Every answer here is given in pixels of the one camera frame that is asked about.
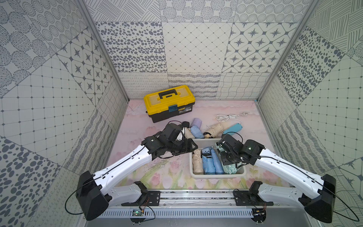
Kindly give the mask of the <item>mint green umbrella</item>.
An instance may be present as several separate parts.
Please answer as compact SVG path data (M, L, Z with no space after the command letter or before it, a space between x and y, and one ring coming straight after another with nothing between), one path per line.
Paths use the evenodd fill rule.
M221 158L222 168L225 174L232 175L236 174L238 169L236 168L236 164L233 164L229 160L228 153L222 148L222 146L216 144L218 154Z

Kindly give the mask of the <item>small beige umbrella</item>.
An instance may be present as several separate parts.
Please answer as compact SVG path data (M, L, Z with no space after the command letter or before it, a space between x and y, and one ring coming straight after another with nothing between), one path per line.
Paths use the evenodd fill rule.
M187 127L184 127L184 135L187 139L195 139L194 135L192 134L190 129Z

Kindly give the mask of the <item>light blue slim umbrella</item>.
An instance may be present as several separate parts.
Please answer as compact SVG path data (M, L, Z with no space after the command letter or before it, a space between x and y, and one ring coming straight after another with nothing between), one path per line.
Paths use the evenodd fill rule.
M203 170L205 175L214 175L216 173L216 169L214 166L214 161L211 155L210 148L204 148L202 151L202 162L203 162Z

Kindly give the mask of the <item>small pale blue umbrella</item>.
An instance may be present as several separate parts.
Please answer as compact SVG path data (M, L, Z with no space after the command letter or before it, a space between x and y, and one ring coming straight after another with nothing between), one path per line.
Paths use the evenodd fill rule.
M190 131L192 133L192 135L194 136L194 138L196 139L204 139L204 135L201 132L200 128L197 125L194 125L190 128Z

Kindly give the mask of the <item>black umbrella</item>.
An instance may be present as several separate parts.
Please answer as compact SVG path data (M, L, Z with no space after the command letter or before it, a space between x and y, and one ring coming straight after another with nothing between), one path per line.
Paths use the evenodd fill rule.
M184 121L181 123L184 128L190 128L190 123L187 121Z

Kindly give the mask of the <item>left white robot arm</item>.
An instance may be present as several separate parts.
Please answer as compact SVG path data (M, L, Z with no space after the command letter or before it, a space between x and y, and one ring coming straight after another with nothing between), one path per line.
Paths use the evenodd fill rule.
M146 137L131 153L112 165L95 173L84 172L73 193L81 207L82 215L91 221L115 205L145 205L148 190L138 181L129 186L116 185L139 167L161 158L166 152L172 157L192 153L198 148L193 139L185 136L183 126L168 123L162 131Z

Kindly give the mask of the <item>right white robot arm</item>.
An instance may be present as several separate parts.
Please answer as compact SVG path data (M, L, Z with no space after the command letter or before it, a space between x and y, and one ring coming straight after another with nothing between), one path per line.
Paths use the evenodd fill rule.
M223 165L241 163L258 166L291 184L287 188L258 183L257 195L263 201L302 208L320 222L332 222L336 199L334 177L304 170L254 140L242 143L229 134L223 134L216 146L222 151Z

